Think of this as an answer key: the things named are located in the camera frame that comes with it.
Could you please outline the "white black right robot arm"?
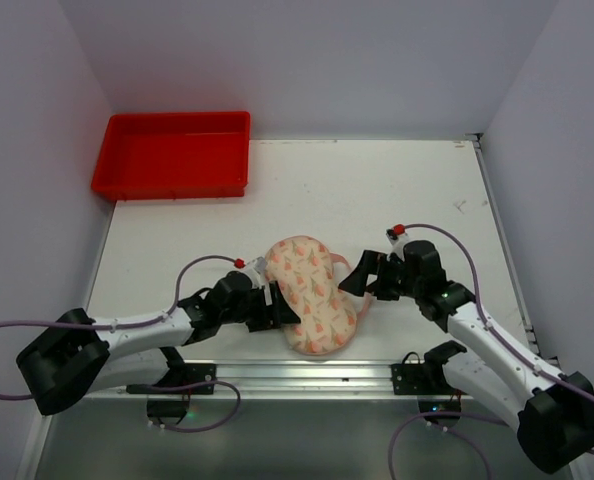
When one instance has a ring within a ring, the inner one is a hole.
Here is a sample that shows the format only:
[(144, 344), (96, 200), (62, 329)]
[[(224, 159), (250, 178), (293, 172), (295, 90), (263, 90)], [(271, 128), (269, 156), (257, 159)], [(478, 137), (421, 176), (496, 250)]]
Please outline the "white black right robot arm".
[(431, 242), (411, 241), (390, 254), (366, 250), (340, 287), (383, 301), (411, 298), (450, 335), (418, 363), (392, 365), (395, 394), (471, 396), (515, 432), (524, 454), (547, 474), (594, 449), (591, 382), (512, 339), (473, 292), (447, 277)]

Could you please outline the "floral mesh laundry bag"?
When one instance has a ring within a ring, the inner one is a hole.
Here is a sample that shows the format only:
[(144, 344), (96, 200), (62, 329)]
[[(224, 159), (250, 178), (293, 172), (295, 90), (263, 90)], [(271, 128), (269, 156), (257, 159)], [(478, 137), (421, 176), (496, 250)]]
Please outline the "floral mesh laundry bag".
[(299, 322), (283, 329), (290, 348), (300, 354), (321, 356), (344, 348), (368, 313), (372, 297), (356, 306), (342, 291), (335, 266), (351, 265), (310, 236), (293, 236), (275, 243), (266, 253), (265, 277), (275, 282)]

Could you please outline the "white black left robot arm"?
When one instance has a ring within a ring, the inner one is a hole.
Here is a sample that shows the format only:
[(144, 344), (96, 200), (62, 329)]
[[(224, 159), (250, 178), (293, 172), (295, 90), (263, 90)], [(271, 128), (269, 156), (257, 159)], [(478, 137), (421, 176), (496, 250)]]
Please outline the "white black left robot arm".
[(230, 272), (169, 312), (120, 319), (63, 314), (17, 356), (39, 411), (61, 413), (89, 393), (125, 386), (133, 393), (206, 391), (213, 374), (185, 364), (180, 348), (214, 337), (228, 324), (255, 333), (299, 324), (278, 282)]

